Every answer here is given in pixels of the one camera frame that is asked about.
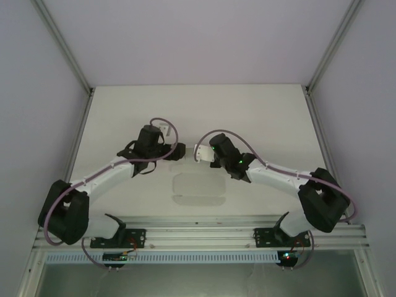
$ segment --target white wall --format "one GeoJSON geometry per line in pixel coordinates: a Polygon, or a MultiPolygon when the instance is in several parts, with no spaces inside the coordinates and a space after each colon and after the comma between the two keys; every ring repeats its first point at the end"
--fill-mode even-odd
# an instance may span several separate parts
{"type": "Polygon", "coordinates": [[[396,296],[396,2],[367,0],[314,94],[343,185],[396,296]]]}
{"type": "Polygon", "coordinates": [[[307,84],[350,0],[45,0],[89,82],[307,84]]]}
{"type": "Polygon", "coordinates": [[[0,296],[15,296],[85,93],[26,0],[0,9],[0,296]]]}

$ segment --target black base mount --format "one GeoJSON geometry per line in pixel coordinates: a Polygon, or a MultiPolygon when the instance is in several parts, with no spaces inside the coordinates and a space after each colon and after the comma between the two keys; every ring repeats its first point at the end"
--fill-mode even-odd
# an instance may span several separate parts
{"type": "Polygon", "coordinates": [[[311,246],[308,232],[303,232],[296,237],[289,237],[287,240],[279,241],[275,236],[274,228],[254,229],[254,240],[257,248],[307,248],[311,246]]]}

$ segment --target white tabletop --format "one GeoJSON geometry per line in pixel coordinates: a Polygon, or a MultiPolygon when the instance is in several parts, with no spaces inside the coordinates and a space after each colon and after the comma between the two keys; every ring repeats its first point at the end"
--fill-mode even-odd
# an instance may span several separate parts
{"type": "MultiPolygon", "coordinates": [[[[228,129],[273,163],[311,171],[324,166],[300,85],[97,87],[72,180],[112,160],[156,116],[170,120],[187,147],[208,131],[228,129]]],[[[241,152],[248,152],[231,139],[241,152]]],[[[195,164],[190,154],[179,162],[158,162],[152,174],[111,189],[91,206],[91,212],[123,217],[219,217],[278,215],[298,207],[295,197],[232,180],[223,170],[210,169],[208,163],[195,164]]]]}

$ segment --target lavender wall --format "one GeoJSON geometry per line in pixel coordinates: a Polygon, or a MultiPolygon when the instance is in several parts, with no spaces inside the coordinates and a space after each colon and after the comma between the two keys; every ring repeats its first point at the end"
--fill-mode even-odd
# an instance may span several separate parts
{"type": "Polygon", "coordinates": [[[86,94],[29,1],[1,1],[0,40],[0,296],[15,296],[86,94]]]}
{"type": "Polygon", "coordinates": [[[314,92],[343,185],[396,296],[396,1],[367,0],[314,92]]]}

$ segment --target wire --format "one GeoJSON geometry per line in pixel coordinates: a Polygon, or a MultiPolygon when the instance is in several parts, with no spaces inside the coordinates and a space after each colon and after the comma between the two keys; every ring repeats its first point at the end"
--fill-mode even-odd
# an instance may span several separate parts
{"type": "Polygon", "coordinates": [[[97,262],[93,257],[91,257],[91,255],[87,252],[87,249],[85,248],[84,245],[84,240],[85,238],[82,239],[81,241],[81,248],[82,251],[84,252],[84,254],[87,256],[87,258],[89,259],[89,261],[91,261],[95,266],[101,268],[101,269],[105,269],[105,270],[117,270],[116,268],[112,268],[112,267],[107,267],[104,264],[101,264],[99,262],[97,262]]]}
{"type": "Polygon", "coordinates": [[[261,159],[261,157],[256,153],[256,151],[251,147],[251,145],[248,144],[248,142],[246,140],[244,140],[241,136],[237,135],[237,133],[234,133],[234,132],[229,131],[229,130],[217,129],[217,130],[210,131],[210,132],[206,133],[204,136],[202,136],[201,139],[198,141],[198,143],[196,145],[196,148],[194,149],[194,160],[195,161],[198,161],[198,159],[197,159],[197,151],[198,151],[198,147],[202,143],[202,141],[204,141],[204,139],[206,137],[208,137],[209,135],[211,135],[213,133],[217,133],[217,132],[228,133],[228,134],[231,134],[231,135],[235,136],[236,138],[238,138],[241,142],[243,142],[244,145],[246,145],[248,147],[248,149],[252,152],[252,154],[258,159],[258,161],[260,163],[262,163],[264,166],[266,166],[268,169],[270,169],[272,171],[276,171],[277,173],[281,173],[281,174],[285,174],[285,175],[293,176],[293,177],[297,177],[297,178],[309,179],[309,180],[314,181],[316,183],[324,184],[325,186],[331,187],[332,189],[335,189],[336,191],[338,191],[341,194],[343,194],[345,197],[347,197],[350,200],[350,202],[351,202],[351,204],[353,206],[353,213],[349,217],[341,219],[340,222],[348,222],[348,221],[352,220],[353,218],[355,218],[358,215],[358,208],[356,206],[356,203],[354,202],[352,197],[347,192],[345,192],[342,188],[338,187],[335,184],[329,183],[328,181],[324,181],[324,180],[322,180],[320,178],[315,178],[313,176],[309,176],[309,175],[305,175],[305,174],[298,174],[298,173],[295,173],[295,172],[281,170],[281,169],[278,169],[276,167],[271,166],[270,164],[268,164],[268,162],[266,162],[263,159],[261,159]]]}
{"type": "Polygon", "coordinates": [[[300,268],[305,267],[305,266],[309,263],[309,261],[312,259],[313,255],[314,255],[314,250],[315,250],[315,240],[314,240],[314,236],[312,235],[311,230],[308,230],[308,234],[309,234],[310,237],[311,237],[311,252],[310,252],[309,255],[307,256],[307,258],[304,260],[304,262],[301,263],[300,265],[294,266],[294,267],[293,267],[293,270],[296,270],[296,269],[300,269],[300,268]]]}
{"type": "Polygon", "coordinates": [[[300,255],[304,254],[305,247],[304,247],[303,242],[299,238],[296,238],[296,240],[294,241],[293,247],[290,249],[290,252],[293,252],[293,250],[296,248],[296,243],[300,243],[301,247],[303,248],[303,250],[301,252],[298,252],[298,253],[300,255]]]}
{"type": "Polygon", "coordinates": [[[126,253],[129,254],[130,252],[136,252],[135,259],[137,258],[137,243],[133,237],[128,238],[128,241],[134,245],[134,249],[127,251],[126,253]]]}
{"type": "MultiPolygon", "coordinates": [[[[109,165],[109,166],[105,167],[104,169],[98,171],[97,173],[95,173],[95,174],[89,176],[88,178],[86,178],[86,179],[85,179],[85,183],[89,183],[90,181],[94,180],[95,178],[97,178],[98,176],[100,176],[100,175],[102,175],[103,173],[107,172],[108,170],[111,170],[111,169],[115,168],[116,166],[121,165],[121,164],[124,164],[124,163],[129,163],[129,162],[142,162],[142,163],[143,163],[143,162],[155,162],[155,161],[159,161],[159,160],[165,159],[167,156],[170,156],[170,155],[174,152],[174,150],[176,149],[176,146],[177,146],[177,144],[178,144],[178,142],[179,142],[179,134],[178,134],[178,131],[177,131],[176,127],[175,127],[171,122],[169,122],[167,119],[163,119],[163,118],[152,118],[152,119],[150,120],[150,125],[152,125],[152,123],[153,123],[154,121],[163,121],[163,122],[167,123],[169,126],[171,126],[171,128],[174,130],[174,134],[175,134],[176,140],[174,141],[174,144],[172,145],[172,148],[171,148],[171,150],[170,150],[168,153],[166,153],[166,154],[165,154],[164,156],[162,156],[162,157],[152,158],[152,159],[129,159],[129,160],[117,161],[117,162],[114,163],[113,165],[109,165]]],[[[45,217],[45,221],[44,221],[44,237],[45,237],[46,242],[49,243],[50,245],[52,245],[52,246],[59,246],[59,245],[61,245],[61,244],[63,243],[62,241],[60,241],[60,242],[58,242],[58,243],[57,243],[57,242],[54,242],[54,241],[50,238],[50,236],[49,236],[49,234],[48,234],[48,224],[49,224],[49,222],[50,222],[49,220],[50,220],[50,218],[51,218],[51,216],[52,216],[52,214],[53,214],[53,212],[54,212],[56,206],[60,203],[60,201],[62,201],[62,199],[63,199],[65,196],[68,195],[68,193],[70,193],[70,192],[73,191],[74,189],[76,189],[76,188],[82,186],[83,184],[84,184],[84,182],[81,181],[81,182],[79,182],[79,183],[77,183],[77,184],[74,184],[74,185],[72,185],[71,187],[67,188],[61,195],[59,195],[59,197],[54,201],[54,203],[52,204],[52,206],[49,208],[48,213],[47,213],[47,215],[46,215],[46,217],[45,217]]]]}

